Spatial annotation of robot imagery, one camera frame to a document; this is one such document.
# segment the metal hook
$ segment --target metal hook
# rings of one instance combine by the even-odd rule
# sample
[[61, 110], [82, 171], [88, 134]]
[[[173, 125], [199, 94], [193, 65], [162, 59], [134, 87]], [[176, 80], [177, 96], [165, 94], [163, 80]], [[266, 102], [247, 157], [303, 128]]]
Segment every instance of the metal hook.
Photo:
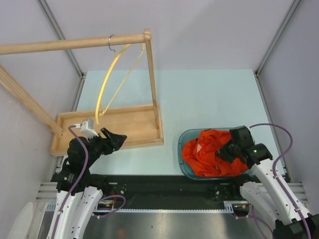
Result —
[[114, 53], [116, 54], [116, 51], [114, 50], [114, 49], [111, 49], [111, 47], [110, 47], [110, 41], [111, 41], [111, 37], [112, 36], [114, 36], [114, 35], [110, 35], [110, 38], [109, 38], [109, 49], [111, 50], [111, 51], [114, 51]]

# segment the blue basket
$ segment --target blue basket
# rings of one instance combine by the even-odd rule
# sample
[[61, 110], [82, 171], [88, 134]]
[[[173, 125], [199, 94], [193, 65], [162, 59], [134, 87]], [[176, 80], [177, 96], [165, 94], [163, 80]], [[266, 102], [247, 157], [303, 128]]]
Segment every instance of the blue basket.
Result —
[[[192, 168], [184, 161], [182, 157], [182, 150], [184, 148], [184, 145], [191, 141], [192, 139], [198, 138], [200, 135], [200, 132], [202, 130], [207, 130], [212, 128], [199, 128], [199, 129], [189, 129], [181, 134], [178, 140], [178, 146], [177, 146], [177, 154], [178, 154], [178, 161], [179, 166], [183, 174], [193, 180], [223, 180], [223, 179], [230, 179], [232, 177], [198, 177], [195, 175]], [[230, 128], [214, 128], [217, 130], [229, 130]], [[254, 173], [251, 170], [247, 170], [243, 172], [242, 174], [249, 174], [250, 176], [253, 176]]]

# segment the light blue tabletop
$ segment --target light blue tabletop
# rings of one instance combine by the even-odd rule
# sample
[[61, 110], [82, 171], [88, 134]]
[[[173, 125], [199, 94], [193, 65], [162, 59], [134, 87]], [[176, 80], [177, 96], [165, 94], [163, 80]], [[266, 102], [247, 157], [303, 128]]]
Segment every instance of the light blue tabletop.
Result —
[[[106, 85], [106, 106], [127, 71], [114, 70]], [[106, 71], [89, 71], [78, 111], [94, 110]], [[236, 127], [268, 122], [252, 70], [160, 70], [155, 72], [161, 107], [164, 145], [126, 149], [101, 156], [91, 173], [122, 175], [182, 175], [177, 158], [179, 136], [192, 128]], [[112, 106], [152, 103], [148, 71], [132, 71]], [[252, 129], [273, 157], [278, 151], [270, 127]], [[282, 165], [278, 166], [283, 173]]]

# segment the red garment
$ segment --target red garment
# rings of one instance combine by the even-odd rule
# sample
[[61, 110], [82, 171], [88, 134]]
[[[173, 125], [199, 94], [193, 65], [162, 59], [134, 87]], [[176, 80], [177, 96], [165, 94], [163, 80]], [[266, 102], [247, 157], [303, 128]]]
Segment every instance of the red garment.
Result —
[[182, 156], [196, 176], [236, 176], [248, 170], [239, 158], [233, 163], [215, 156], [215, 152], [230, 140], [230, 132], [216, 129], [203, 130], [199, 138], [187, 142]]

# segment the wooden pole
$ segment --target wooden pole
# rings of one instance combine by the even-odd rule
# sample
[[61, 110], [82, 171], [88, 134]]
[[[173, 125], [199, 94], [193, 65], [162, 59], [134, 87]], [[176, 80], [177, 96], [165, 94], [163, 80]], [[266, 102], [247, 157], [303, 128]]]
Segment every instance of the wooden pole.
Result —
[[[86, 47], [108, 46], [110, 36], [82, 38], [73, 40], [44, 41], [24, 44], [0, 45], [0, 55], [67, 50]], [[114, 35], [111, 37], [110, 45], [134, 44], [145, 42], [144, 33], [129, 35]]]
[[22, 86], [0, 65], [0, 83], [24, 104], [59, 138], [63, 136], [63, 129], [44, 111], [44, 109], [22, 88]]
[[151, 92], [152, 92], [152, 100], [153, 100], [154, 116], [155, 116], [155, 126], [156, 128], [159, 128], [159, 109], [158, 109], [158, 102], [156, 99], [155, 75], [154, 75], [152, 45], [151, 45], [151, 38], [152, 38], [151, 31], [149, 29], [145, 29], [144, 35], [145, 35], [146, 54], [148, 57], [148, 65], [149, 65]]

